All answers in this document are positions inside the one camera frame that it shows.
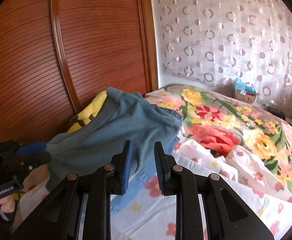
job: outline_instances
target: bed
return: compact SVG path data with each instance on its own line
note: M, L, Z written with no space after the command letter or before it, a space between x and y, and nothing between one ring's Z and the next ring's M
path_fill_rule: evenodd
M148 102L183 116L173 152L180 163L202 174L218 172L246 192L276 239L290 228L292 127L256 106L197 87L170 84L158 90L148 0L2 1L0 142L49 141L66 132L70 119L107 87L138 91ZM33 171L16 199L45 197L41 189L48 177L45 166ZM166 201L157 185L154 173L122 210L134 223L113 214L115 239L137 239L137 229L146 234L156 222L140 227L147 217L174 217L174 198L166 202L167 213L155 212ZM154 207L154 213L142 213L140 202ZM18 210L15 226L21 220ZM173 239L174 219L162 221L161 235L154 237Z

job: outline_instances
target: sheer curtain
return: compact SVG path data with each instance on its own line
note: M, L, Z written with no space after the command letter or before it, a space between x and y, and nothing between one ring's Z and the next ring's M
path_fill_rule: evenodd
M240 77L289 108L292 14L281 0L157 0L167 71L205 86Z

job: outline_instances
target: yellow cloth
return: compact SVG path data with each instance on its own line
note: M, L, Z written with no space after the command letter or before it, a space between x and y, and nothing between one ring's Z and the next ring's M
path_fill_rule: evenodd
M101 110L105 100L107 98L107 92L102 91L100 92L93 101L83 110L81 111L77 116L79 121L83 121L85 125L90 123L89 117L92 115L93 117L96 117L99 111ZM81 125L76 122L72 125L72 127L68 130L68 132L74 132L81 128Z

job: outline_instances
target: floral blanket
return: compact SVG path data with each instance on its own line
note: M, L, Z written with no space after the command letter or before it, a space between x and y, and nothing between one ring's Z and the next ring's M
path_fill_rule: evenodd
M292 127L284 120L257 106L190 85L170 84L145 98L183 115L183 136L210 149L215 157L227 157L236 145L243 146L278 178L277 192L286 188L292 194ZM239 182L246 184L245 178Z

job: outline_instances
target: metal screw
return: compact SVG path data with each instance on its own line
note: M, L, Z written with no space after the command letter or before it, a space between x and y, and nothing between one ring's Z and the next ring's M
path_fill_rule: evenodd
M213 173L212 175L210 175L210 177L212 180L219 180L220 179L219 175L216 173Z
M114 166L113 166L113 164L107 164L107 165L105 165L104 169L107 171L112 171L114 169Z
M75 173L70 173L70 174L68 174L68 176L67 176L67 179L69 179L69 180L74 180L74 179L76 179L77 178L77 175L75 174Z
M182 171L183 167L180 165L175 165L175 166L173 166L173 169L174 169L174 171Z

